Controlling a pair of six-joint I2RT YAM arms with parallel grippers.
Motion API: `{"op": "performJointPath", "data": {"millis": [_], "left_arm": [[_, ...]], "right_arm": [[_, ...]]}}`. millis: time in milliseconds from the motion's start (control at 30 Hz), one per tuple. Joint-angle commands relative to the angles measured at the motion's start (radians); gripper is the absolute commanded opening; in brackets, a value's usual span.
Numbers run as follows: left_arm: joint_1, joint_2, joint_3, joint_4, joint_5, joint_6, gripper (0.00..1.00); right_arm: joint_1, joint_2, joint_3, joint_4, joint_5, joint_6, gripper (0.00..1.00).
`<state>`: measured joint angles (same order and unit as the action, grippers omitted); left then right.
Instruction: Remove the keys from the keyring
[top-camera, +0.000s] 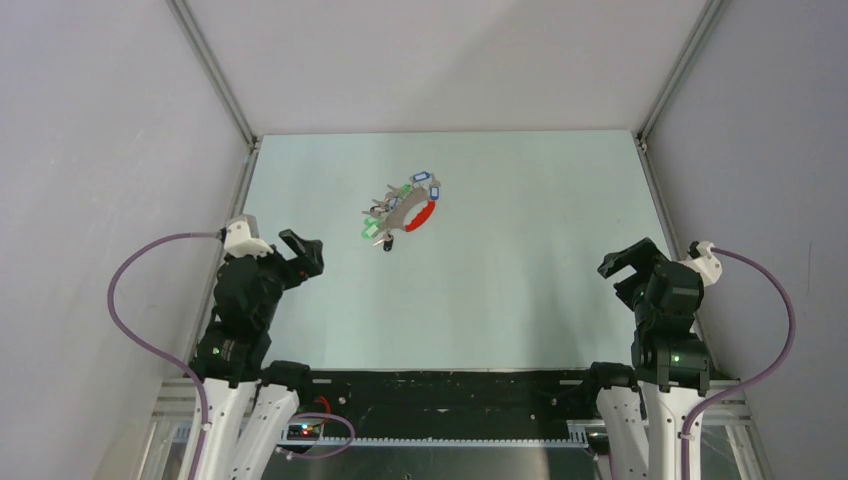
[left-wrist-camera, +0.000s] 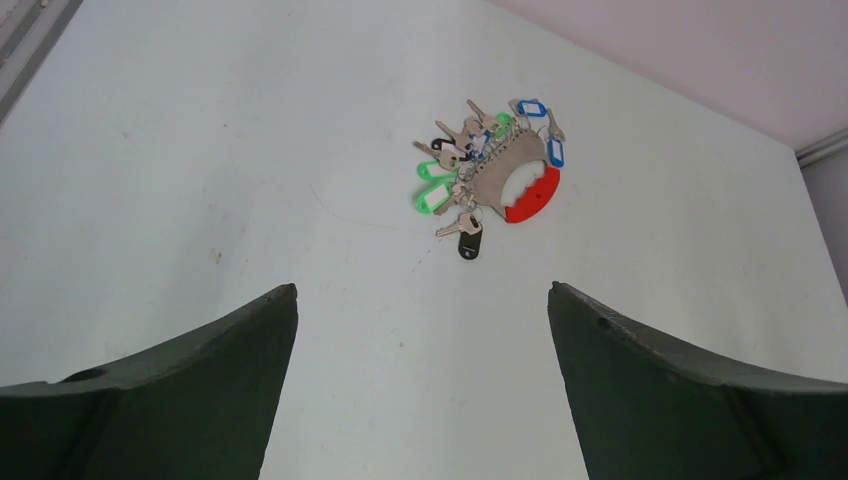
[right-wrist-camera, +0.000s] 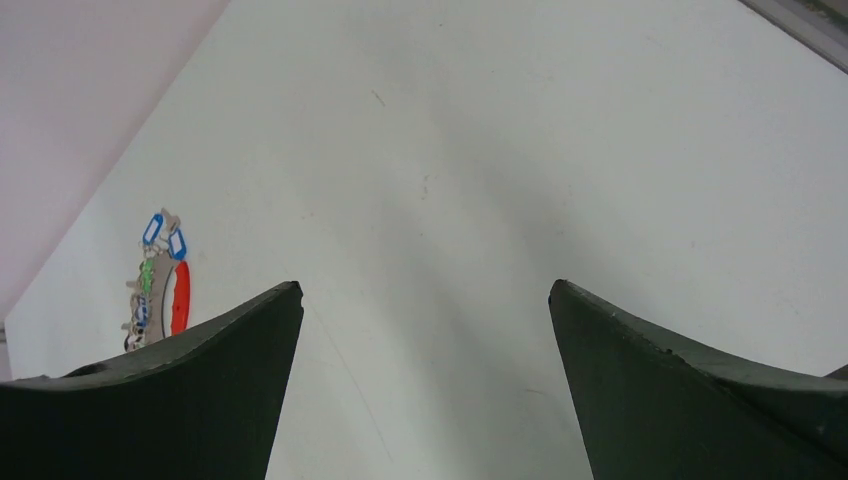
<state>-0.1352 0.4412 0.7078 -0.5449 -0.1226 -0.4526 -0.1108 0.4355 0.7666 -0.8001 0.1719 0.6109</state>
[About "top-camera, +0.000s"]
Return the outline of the metal key holder red handle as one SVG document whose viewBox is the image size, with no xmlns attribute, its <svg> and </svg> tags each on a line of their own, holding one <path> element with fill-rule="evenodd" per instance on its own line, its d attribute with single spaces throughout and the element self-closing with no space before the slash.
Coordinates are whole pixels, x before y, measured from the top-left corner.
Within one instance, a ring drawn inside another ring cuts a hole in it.
<svg viewBox="0 0 848 480">
<path fill-rule="evenodd" d="M 413 187 L 405 196 L 399 196 L 390 204 L 390 210 L 385 214 L 381 228 L 386 231 L 400 230 L 410 233 L 423 226 L 435 210 L 436 201 L 431 198 L 429 190 Z"/>
</svg>

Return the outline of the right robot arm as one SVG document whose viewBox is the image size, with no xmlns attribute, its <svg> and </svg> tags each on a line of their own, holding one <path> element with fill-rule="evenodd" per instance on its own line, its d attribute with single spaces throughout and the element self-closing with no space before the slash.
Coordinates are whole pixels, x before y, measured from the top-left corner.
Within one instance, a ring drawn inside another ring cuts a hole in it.
<svg viewBox="0 0 848 480">
<path fill-rule="evenodd" d="M 703 413 L 712 363 L 694 332 L 705 290 L 722 273 L 711 242 L 693 243 L 671 260 L 642 239 L 603 257 L 609 278 L 633 272 L 613 286 L 633 313 L 631 363 L 595 362 L 580 394 L 583 409 L 601 418 L 608 445 L 597 454 L 604 479 L 699 479 Z"/>
</svg>

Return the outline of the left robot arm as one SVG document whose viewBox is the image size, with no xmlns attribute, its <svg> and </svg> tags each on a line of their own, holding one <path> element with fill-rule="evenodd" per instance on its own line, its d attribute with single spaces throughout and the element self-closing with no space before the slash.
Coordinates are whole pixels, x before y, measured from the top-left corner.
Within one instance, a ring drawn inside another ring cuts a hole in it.
<svg viewBox="0 0 848 480">
<path fill-rule="evenodd" d="M 201 384 L 190 434 L 194 455 L 183 479 L 260 478 L 288 420 L 315 406 L 309 366 L 263 363 L 283 293 L 324 270 L 322 241 L 290 229 L 279 237 L 293 258 L 252 233 L 225 233 L 212 318 L 189 364 Z"/>
</svg>

